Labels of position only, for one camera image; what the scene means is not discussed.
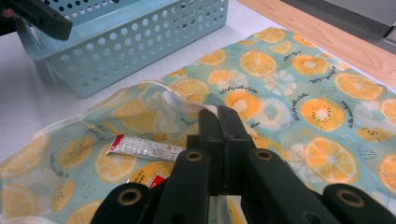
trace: wooden surface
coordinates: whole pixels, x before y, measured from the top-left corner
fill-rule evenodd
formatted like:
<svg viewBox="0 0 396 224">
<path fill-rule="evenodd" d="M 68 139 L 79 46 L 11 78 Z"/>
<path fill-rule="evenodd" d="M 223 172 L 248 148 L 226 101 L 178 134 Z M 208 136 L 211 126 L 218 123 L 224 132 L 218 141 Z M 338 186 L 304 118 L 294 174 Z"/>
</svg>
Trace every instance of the wooden surface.
<svg viewBox="0 0 396 224">
<path fill-rule="evenodd" d="M 396 89 L 396 55 L 279 0 L 238 1 Z"/>
</svg>

